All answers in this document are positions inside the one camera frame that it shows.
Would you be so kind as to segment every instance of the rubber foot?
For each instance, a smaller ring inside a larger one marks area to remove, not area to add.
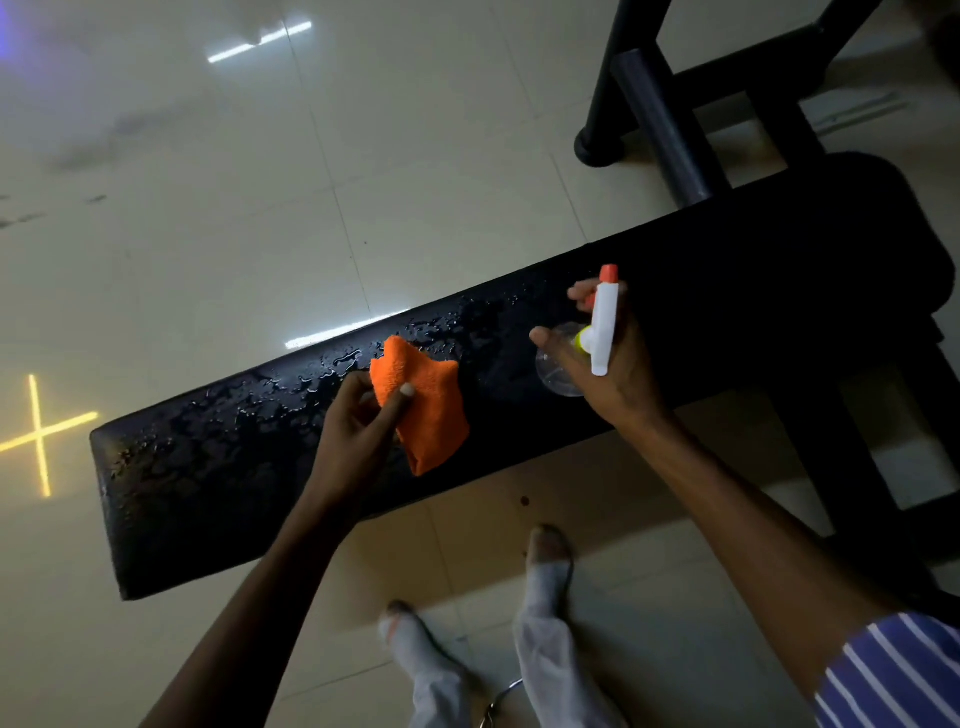
[[[585,129],[581,129],[573,142],[573,151],[587,167],[609,167],[623,159],[627,150],[620,138],[603,144],[593,143],[589,147],[584,143]]]

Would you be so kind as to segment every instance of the black metal bar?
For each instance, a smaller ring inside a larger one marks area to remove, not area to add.
[[[903,598],[935,591],[836,386],[797,373],[771,387],[770,398],[851,560]]]
[[[791,167],[819,159],[827,150],[796,100],[776,91],[747,91],[754,111],[784,161]]]
[[[656,43],[616,56],[611,73],[646,134],[677,205],[696,205],[731,188],[693,109],[678,99],[673,73]]]
[[[620,137],[636,129],[636,121],[611,78],[610,64],[623,51],[637,48],[643,42],[656,42],[669,8],[670,0],[620,0],[600,64],[587,124],[577,134],[573,145],[583,164],[607,167],[623,159]]]
[[[816,23],[823,35],[821,63],[825,69],[874,14],[880,2],[882,0],[833,0],[827,5]]]
[[[919,345],[897,359],[903,381],[960,473],[960,380],[935,344]]]
[[[960,493],[951,493],[900,511],[903,523],[926,564],[945,564],[960,558]],[[841,552],[849,550],[849,535],[834,534],[827,543]]]
[[[694,109],[748,88],[775,87],[784,96],[802,99],[824,80],[817,62],[820,43],[819,28],[801,28],[681,71],[677,88]]]

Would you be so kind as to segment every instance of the orange microfiber cloth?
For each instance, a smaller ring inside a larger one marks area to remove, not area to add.
[[[370,363],[370,379],[381,407],[404,382],[417,388],[396,429],[414,475],[442,465],[470,434],[457,383],[459,367],[455,361],[434,361],[399,336],[387,339],[383,356]]]

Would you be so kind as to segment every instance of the yellow light cross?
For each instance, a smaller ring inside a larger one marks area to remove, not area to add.
[[[40,471],[41,493],[43,493],[43,497],[50,497],[52,493],[50,490],[50,472],[47,469],[47,449],[44,446],[43,438],[82,425],[83,423],[93,422],[100,417],[100,413],[87,412],[80,417],[74,417],[57,423],[56,425],[44,427],[40,421],[40,394],[36,389],[36,377],[30,375],[28,381],[30,384],[30,412],[34,418],[34,431],[28,432],[26,435],[21,435],[20,437],[14,437],[5,443],[0,443],[0,452],[19,448],[21,445],[27,445],[28,443],[36,443],[36,466]]]

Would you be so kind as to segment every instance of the person's foot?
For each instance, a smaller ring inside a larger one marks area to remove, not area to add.
[[[527,547],[527,591],[522,609],[557,614],[573,573],[573,553],[564,534],[552,525],[539,525]]]
[[[426,626],[404,601],[392,601],[380,618],[380,639],[390,649],[403,671],[415,679],[425,670],[440,670],[461,675],[459,665],[434,644]]]

